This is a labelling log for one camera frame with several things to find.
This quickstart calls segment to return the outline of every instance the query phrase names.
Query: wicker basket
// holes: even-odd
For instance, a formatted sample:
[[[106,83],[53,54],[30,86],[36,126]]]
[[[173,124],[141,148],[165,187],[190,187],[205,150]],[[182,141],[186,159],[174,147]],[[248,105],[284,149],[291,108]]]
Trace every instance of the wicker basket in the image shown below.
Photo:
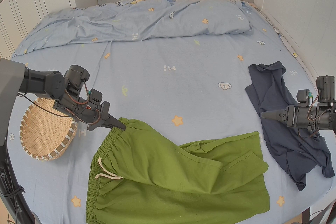
[[[34,103],[64,115],[53,109],[54,100],[37,98]],[[24,113],[20,124],[20,141],[32,158],[53,160],[60,157],[76,134],[77,123],[71,117],[57,117],[34,104]]]

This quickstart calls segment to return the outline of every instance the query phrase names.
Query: dark gray garment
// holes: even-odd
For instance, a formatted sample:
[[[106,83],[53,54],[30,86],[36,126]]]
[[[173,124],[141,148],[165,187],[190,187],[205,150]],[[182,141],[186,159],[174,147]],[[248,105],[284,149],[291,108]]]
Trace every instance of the dark gray garment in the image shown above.
[[[259,117],[264,111],[285,109],[290,104],[297,104],[285,86],[282,75],[286,69],[281,62],[252,64],[249,72],[252,84],[245,90]],[[325,177],[335,175],[330,151],[319,133],[305,139],[298,136],[297,128],[287,127],[279,121],[261,118],[261,124],[269,152],[296,183],[299,191],[306,186],[306,173],[316,164],[322,166]],[[307,137],[309,132],[301,129],[300,135]]]

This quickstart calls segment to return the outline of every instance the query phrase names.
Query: white headboard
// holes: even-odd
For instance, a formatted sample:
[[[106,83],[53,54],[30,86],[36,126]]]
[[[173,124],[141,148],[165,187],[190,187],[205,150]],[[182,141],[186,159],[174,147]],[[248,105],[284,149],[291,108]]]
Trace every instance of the white headboard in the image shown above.
[[[255,0],[314,79],[336,76],[336,0]]]

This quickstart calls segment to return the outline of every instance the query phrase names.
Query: white drawstring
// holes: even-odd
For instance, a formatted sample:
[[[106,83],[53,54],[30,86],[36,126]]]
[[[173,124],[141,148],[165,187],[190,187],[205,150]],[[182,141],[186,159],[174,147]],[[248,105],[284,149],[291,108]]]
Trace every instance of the white drawstring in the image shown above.
[[[122,179],[122,178],[123,178],[123,177],[118,176],[118,175],[116,175],[116,174],[114,174],[114,173],[111,173],[110,171],[107,171],[107,170],[103,167],[103,164],[102,164],[102,158],[101,158],[101,157],[98,157],[98,163],[99,163],[100,167],[101,167],[105,172],[107,172],[110,176],[101,173],[101,174],[96,175],[96,176],[95,176],[95,179],[97,179],[99,176],[104,176],[104,177],[107,177],[107,178],[109,178],[109,179],[114,179],[114,180],[116,180],[116,179]]]

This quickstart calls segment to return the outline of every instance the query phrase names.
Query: green pants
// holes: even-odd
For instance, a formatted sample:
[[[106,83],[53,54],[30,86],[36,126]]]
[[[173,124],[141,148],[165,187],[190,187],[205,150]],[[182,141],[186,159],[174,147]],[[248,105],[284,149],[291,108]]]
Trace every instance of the green pants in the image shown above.
[[[87,223],[233,224],[269,210],[258,132],[177,146],[120,121],[126,130],[113,128],[92,160]]]

